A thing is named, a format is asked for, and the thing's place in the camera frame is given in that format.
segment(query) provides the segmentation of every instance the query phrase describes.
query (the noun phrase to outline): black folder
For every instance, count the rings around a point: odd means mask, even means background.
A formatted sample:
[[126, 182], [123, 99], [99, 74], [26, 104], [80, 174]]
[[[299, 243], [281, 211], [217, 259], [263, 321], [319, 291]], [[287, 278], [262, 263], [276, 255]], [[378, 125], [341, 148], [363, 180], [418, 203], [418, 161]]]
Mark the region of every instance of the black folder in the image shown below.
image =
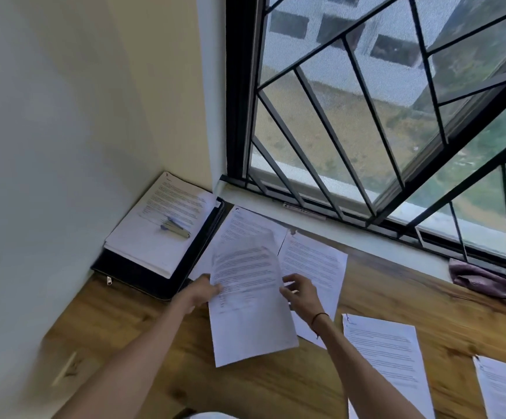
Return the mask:
[[214, 208], [206, 222], [204, 222], [203, 227], [196, 235], [170, 279], [166, 279], [162, 275], [152, 272], [150, 269], [140, 266], [106, 248], [103, 249], [91, 268], [150, 296], [164, 301], [171, 300], [177, 292], [191, 282], [187, 278], [188, 275], [200, 259], [200, 256], [208, 246], [224, 217], [226, 203], [220, 197], [217, 198], [217, 201], [219, 205]]

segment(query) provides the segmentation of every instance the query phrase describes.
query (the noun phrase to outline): metal window grille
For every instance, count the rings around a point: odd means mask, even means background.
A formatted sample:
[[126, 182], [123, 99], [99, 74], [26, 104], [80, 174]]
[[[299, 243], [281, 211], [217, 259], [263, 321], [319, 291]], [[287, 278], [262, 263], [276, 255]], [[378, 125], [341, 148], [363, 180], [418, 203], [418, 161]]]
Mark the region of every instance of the metal window grille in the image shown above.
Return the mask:
[[[506, 273], [506, 253], [497, 253], [493, 250], [488, 250], [487, 248], [479, 247], [475, 244], [469, 244], [465, 241], [459, 225], [460, 220], [453, 205], [453, 201], [474, 184], [494, 171], [500, 171], [502, 176], [501, 194], [503, 195], [504, 214], [506, 216], [506, 147], [477, 168], [454, 188], [447, 191], [442, 197], [438, 197], [435, 202], [408, 223], [399, 222], [391, 217], [391, 213], [395, 211], [396, 208], [412, 196], [424, 183], [438, 172], [447, 161], [452, 159], [455, 154], [486, 128], [488, 124], [505, 111], [506, 72], [495, 74], [484, 82], [463, 91], [457, 91], [439, 97], [434, 85], [430, 59], [432, 55], [452, 47], [461, 41], [465, 41], [473, 35], [483, 32], [506, 20], [506, 13], [465, 34], [459, 34], [448, 41], [438, 42], [432, 44], [430, 47], [426, 47], [416, 0], [407, 0], [410, 5], [411, 18], [416, 30], [422, 59], [421, 67], [425, 71], [427, 88], [433, 105], [433, 114], [438, 125], [438, 135], [436, 139], [432, 140], [429, 147], [426, 147], [427, 152], [420, 153], [418, 162], [412, 162], [401, 170], [393, 155], [389, 140], [387, 139], [381, 119], [377, 113], [374, 100], [370, 96], [364, 75], [358, 64], [357, 57], [354, 54], [356, 48], [351, 46], [351, 38], [348, 37], [348, 34], [356, 28], [363, 28], [368, 20], [385, 11], [399, 0], [383, 1], [359, 19], [349, 22], [346, 28], [328, 37], [326, 41], [321, 42], [316, 48], [278, 71], [269, 79], [260, 83], [260, 68], [262, 65], [264, 39], [267, 33], [267, 18], [269, 14], [278, 6], [282, 5], [284, 1], [285, 0], [277, 0], [270, 4], [269, 0], [256, 0], [256, 4], [250, 1], [249, 4], [239, 3], [238, 5], [235, 1], [227, 0], [227, 28], [237, 30], [237, 32], [232, 35], [228, 34], [230, 36], [228, 36], [227, 41], [228, 174], [223, 176], [223, 179], [242, 188], [271, 197], [272, 199], [298, 205], [304, 209], [311, 210], [337, 221], [364, 228], [370, 232], [402, 241], [423, 250], [465, 260], [482, 267], [487, 267], [491, 270]], [[333, 1], [342, 3], [350, 2], [351, 0]], [[241, 15], [242, 20], [231, 19], [230, 15], [232, 14]], [[247, 20], [248, 18], [251, 19], [249, 27], [245, 24], [249, 23]], [[325, 110], [319, 103], [303, 70], [304, 64], [309, 59], [329, 46], [336, 47], [337, 43], [340, 43], [347, 53], [347, 58], [351, 63], [355, 78], [361, 88], [363, 98], [365, 99], [371, 118], [375, 123], [381, 143], [396, 178], [396, 181], [389, 185], [387, 190], [373, 199], [368, 195], [367, 189], [356, 173], [356, 169], [347, 151], [340, 143], [335, 129], [326, 116]], [[324, 180], [313, 167], [308, 155], [306, 155], [302, 147], [298, 144], [293, 133], [267, 96], [265, 89], [290, 72], [298, 79], [320, 123], [328, 134], [332, 146], [335, 148], [336, 153], [359, 190], [363, 204], [365, 205], [363, 208], [365, 213], [360, 213], [360, 210], [356, 211], [355, 208], [345, 207], [341, 200], [339, 200], [339, 197], [329, 191]], [[481, 95], [481, 97], [478, 98], [479, 102], [474, 104], [470, 103], [471, 108], [466, 109], [464, 115], [461, 114], [460, 120], [455, 122], [456, 125], [446, 129], [442, 120], [440, 108], [472, 95]], [[270, 118], [283, 134], [285, 140], [289, 143], [305, 170], [316, 183], [316, 194], [310, 194], [308, 188], [299, 188], [298, 185], [293, 184], [290, 181], [290, 177], [286, 176], [278, 163], [272, 158], [267, 148], [264, 147], [261, 141], [256, 137], [255, 117], [258, 107], [257, 103], [261, 103], [266, 109]], [[265, 176], [261, 176], [257, 170], [251, 167], [251, 152], [253, 148], [255, 148], [268, 163], [276, 176], [275, 179], [278, 181], [277, 184], [275, 184], [274, 180], [266, 179]], [[441, 209], [448, 209], [446, 211], [450, 212], [450, 215], [452, 215], [454, 227], [456, 229], [455, 239], [445, 237], [444, 235], [430, 231], [421, 226], [424, 220], [430, 218]]]

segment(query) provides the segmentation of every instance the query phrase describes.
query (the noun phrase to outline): black bracelet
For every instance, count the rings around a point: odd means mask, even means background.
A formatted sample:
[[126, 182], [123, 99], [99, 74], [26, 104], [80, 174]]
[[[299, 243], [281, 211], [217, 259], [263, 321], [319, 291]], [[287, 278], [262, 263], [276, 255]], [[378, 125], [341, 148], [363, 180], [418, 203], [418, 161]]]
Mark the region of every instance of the black bracelet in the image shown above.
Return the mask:
[[317, 319], [317, 316], [319, 316], [319, 315], [327, 315], [328, 316], [328, 314], [325, 312], [320, 312], [320, 313], [317, 313], [315, 316], [313, 316], [313, 320], [311, 321], [311, 326], [310, 326], [310, 328], [313, 332], [315, 332], [315, 330], [313, 329], [313, 324], [315, 323], [315, 319]]

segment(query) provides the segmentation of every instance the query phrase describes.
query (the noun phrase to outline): forearm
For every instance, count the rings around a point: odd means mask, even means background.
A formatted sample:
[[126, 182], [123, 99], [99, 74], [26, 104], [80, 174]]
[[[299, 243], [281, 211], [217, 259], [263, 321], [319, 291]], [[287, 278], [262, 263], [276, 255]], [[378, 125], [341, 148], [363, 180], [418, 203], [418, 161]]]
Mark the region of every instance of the forearm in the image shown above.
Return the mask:
[[182, 303], [172, 302], [150, 330], [115, 354], [59, 410], [55, 418], [135, 417], [185, 313]]
[[319, 316], [313, 326], [336, 367], [345, 400], [347, 395], [360, 419], [423, 419], [414, 405], [363, 358], [328, 316]]

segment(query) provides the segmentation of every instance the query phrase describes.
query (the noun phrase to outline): window sill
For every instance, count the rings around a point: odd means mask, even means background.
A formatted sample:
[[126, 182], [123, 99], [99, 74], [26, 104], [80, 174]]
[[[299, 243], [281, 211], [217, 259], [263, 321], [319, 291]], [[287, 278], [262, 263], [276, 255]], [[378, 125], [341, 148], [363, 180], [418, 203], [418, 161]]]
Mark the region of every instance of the window sill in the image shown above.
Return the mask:
[[238, 204], [252, 212], [451, 282], [448, 261], [440, 256], [426, 253], [406, 246], [401, 242], [358, 230], [330, 219], [313, 218], [286, 209], [280, 202], [234, 187], [225, 182], [219, 182], [215, 192], [229, 203]]

